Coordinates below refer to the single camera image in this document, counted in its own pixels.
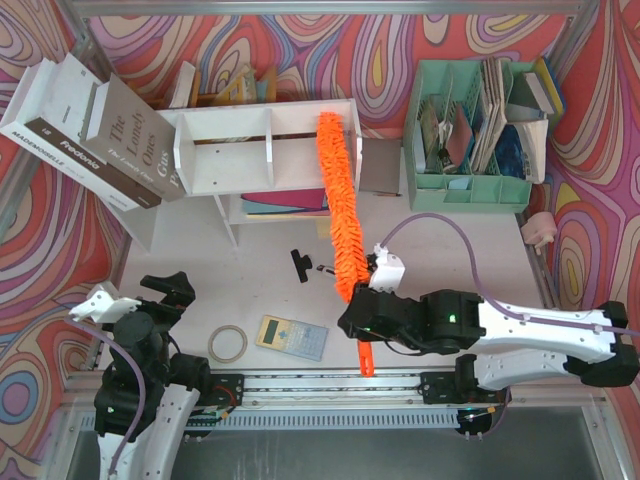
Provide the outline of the orange microfiber duster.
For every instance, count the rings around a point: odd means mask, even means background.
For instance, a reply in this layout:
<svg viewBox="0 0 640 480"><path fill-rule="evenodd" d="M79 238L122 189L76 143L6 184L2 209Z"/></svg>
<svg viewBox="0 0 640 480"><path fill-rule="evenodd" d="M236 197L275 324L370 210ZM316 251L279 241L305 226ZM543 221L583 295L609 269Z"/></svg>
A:
<svg viewBox="0 0 640 480"><path fill-rule="evenodd" d="M349 303L358 284L370 279L362 229L357 217L356 193L342 117L323 112L317 123L319 165L330 210L330 236L334 247L335 288Z"/></svg>

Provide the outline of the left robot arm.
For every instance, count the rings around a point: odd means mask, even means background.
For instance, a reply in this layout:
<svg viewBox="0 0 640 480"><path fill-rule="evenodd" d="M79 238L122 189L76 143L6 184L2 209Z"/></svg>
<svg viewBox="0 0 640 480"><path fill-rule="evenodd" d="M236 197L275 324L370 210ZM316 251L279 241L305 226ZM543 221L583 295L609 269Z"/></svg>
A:
<svg viewBox="0 0 640 480"><path fill-rule="evenodd" d="M211 385L206 358L170 353L170 330L195 301L185 272L146 275L141 285L159 301L94 288L88 316L110 327L112 357L94 399L102 479L167 479L186 421Z"/></svg>

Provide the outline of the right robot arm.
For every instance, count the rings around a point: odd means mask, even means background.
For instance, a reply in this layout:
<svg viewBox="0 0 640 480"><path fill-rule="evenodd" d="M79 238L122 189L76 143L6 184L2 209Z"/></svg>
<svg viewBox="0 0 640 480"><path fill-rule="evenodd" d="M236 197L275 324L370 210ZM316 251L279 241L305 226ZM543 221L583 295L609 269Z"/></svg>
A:
<svg viewBox="0 0 640 480"><path fill-rule="evenodd" d="M427 404L489 403L533 380L575 377L584 385L626 387L639 373L625 341L625 307L590 311L530 309L470 292L439 290L418 300L359 285L338 320L347 337L397 343L408 356L453 355L453 371L422 373Z"/></svg>

